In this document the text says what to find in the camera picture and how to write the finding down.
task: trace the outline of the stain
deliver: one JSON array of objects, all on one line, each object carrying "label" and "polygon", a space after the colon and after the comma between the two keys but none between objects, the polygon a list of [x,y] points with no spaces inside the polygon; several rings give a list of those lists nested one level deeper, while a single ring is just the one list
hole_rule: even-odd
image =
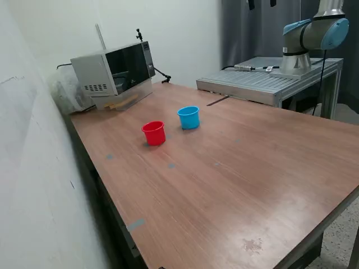
[{"label": "stain", "polygon": [[16,79],[17,79],[17,77],[10,77],[10,78],[8,78],[7,80],[4,80],[4,81],[0,82],[0,85],[1,85],[1,84],[5,84],[5,83],[8,82],[8,81],[16,80]]},{"label": "stain", "polygon": [[137,227],[144,225],[145,224],[145,220],[144,219],[139,219],[136,220],[134,223],[132,223],[131,225],[127,226],[127,230],[128,231],[133,231],[134,229],[136,229]]},{"label": "stain", "polygon": [[248,252],[253,252],[259,254],[259,251],[262,250],[262,239],[259,238],[257,241],[252,240],[246,240],[243,239],[244,242],[244,249]]}]

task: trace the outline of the metal rod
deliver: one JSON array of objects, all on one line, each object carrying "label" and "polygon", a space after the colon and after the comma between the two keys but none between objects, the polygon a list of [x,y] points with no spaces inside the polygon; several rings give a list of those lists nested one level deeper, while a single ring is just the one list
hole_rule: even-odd
[{"label": "metal rod", "polygon": [[99,35],[102,48],[103,48],[103,49],[106,49],[105,41],[103,40],[102,33],[101,33],[101,29],[100,29],[100,26],[99,26],[98,24],[96,24],[96,30],[97,30],[97,34]]}]

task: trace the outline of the metal grating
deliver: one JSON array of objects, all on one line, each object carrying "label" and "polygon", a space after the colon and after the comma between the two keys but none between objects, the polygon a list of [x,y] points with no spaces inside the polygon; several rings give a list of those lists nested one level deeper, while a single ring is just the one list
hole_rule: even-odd
[{"label": "metal grating", "polygon": [[106,84],[97,84],[97,85],[86,85],[84,86],[86,91],[103,91],[107,89]]},{"label": "metal grating", "polygon": [[[326,62],[325,68],[333,63]],[[273,77],[267,72],[249,72],[227,69],[219,71],[204,78],[218,84],[231,84],[245,89],[265,90],[266,92],[276,93],[280,90],[299,83],[298,80],[291,78]]]}]

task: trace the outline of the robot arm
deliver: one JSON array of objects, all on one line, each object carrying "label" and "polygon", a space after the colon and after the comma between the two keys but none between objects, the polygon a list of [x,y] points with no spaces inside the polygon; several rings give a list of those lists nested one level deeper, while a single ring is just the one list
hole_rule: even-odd
[{"label": "robot arm", "polygon": [[281,73],[302,74],[311,68],[309,50],[334,49],[347,36],[349,21],[342,11],[344,0],[321,0],[313,19],[284,27]]}]

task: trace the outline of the floor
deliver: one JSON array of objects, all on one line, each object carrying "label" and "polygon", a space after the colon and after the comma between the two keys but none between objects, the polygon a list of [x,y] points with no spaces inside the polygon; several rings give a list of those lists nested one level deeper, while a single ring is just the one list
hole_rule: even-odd
[{"label": "floor", "polygon": [[[320,107],[315,115],[319,116]],[[359,114],[347,105],[338,104],[335,120],[359,125]],[[325,231],[321,256],[308,266],[309,269],[346,269],[359,226],[359,198],[354,201]]]}]

